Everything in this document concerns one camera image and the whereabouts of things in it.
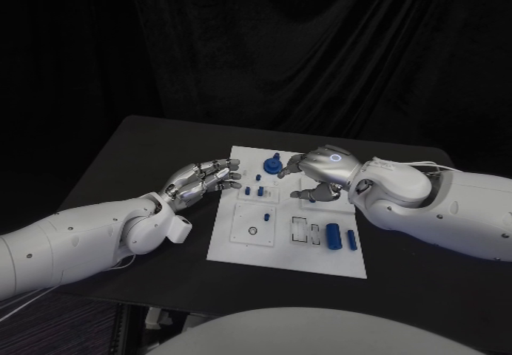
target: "blue plastic part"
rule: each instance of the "blue plastic part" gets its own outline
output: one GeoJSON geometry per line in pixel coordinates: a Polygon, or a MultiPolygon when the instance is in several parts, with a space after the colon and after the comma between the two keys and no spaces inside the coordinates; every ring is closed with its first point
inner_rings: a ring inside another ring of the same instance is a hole
{"type": "Polygon", "coordinates": [[[340,250],[342,246],[342,236],[340,235],[340,225],[337,223],[329,223],[327,226],[328,234],[328,248],[331,250],[340,250]]]}
{"type": "Polygon", "coordinates": [[[347,232],[347,235],[350,236],[350,246],[351,250],[358,250],[358,243],[355,242],[355,231],[351,229],[347,232]]]}
{"type": "Polygon", "coordinates": [[[276,175],[283,169],[283,163],[280,161],[280,153],[275,154],[275,157],[265,161],[265,171],[276,175]]]}

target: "black curtain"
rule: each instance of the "black curtain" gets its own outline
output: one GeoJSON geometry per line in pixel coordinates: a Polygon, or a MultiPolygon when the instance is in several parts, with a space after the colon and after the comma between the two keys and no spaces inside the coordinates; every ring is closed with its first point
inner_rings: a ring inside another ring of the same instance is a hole
{"type": "Polygon", "coordinates": [[[508,0],[18,1],[4,13],[0,232],[53,213],[130,114],[436,146],[511,176],[508,0]]]}

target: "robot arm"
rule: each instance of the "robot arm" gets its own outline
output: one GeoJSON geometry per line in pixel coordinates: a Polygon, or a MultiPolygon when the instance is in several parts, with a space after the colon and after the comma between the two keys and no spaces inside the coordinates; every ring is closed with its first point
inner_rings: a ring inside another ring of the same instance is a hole
{"type": "Polygon", "coordinates": [[[191,222],[175,214],[205,192],[237,188],[239,160],[191,164],[171,177],[161,193],[55,213],[0,236],[0,300],[73,283],[146,254],[167,237],[184,243],[191,222]]]}
{"type": "Polygon", "coordinates": [[[512,261],[512,180],[456,171],[423,173],[415,166],[374,158],[361,164],[335,146],[296,155],[279,174],[304,171],[321,184],[292,197],[350,202],[383,229],[491,260],[512,261]]]}

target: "white board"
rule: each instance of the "white board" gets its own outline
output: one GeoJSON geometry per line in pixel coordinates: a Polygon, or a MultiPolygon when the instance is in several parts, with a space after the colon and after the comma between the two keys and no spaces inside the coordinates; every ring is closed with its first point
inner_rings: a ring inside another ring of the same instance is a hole
{"type": "Polygon", "coordinates": [[[298,154],[243,146],[231,149],[231,158],[240,159],[243,189],[223,191],[207,259],[367,279],[355,208],[347,202],[347,193],[332,203],[293,199],[292,191],[312,189],[317,182],[302,174],[292,174],[280,180],[265,171],[265,161],[276,152],[282,155],[285,165],[298,154]],[[247,186],[252,187],[250,195],[246,195],[247,186]],[[260,186],[265,192],[270,192],[265,196],[257,196],[260,186]],[[266,213],[270,214],[269,221],[265,220],[266,213]],[[302,222],[299,226],[293,225],[293,218],[302,222]],[[329,223],[340,225],[344,245],[340,250],[328,249],[329,223]],[[257,228],[256,234],[249,232],[252,227],[257,228]],[[351,250],[347,237],[350,229],[355,231],[355,251],[351,250]],[[305,231],[302,240],[293,240],[293,230],[305,231]]]}

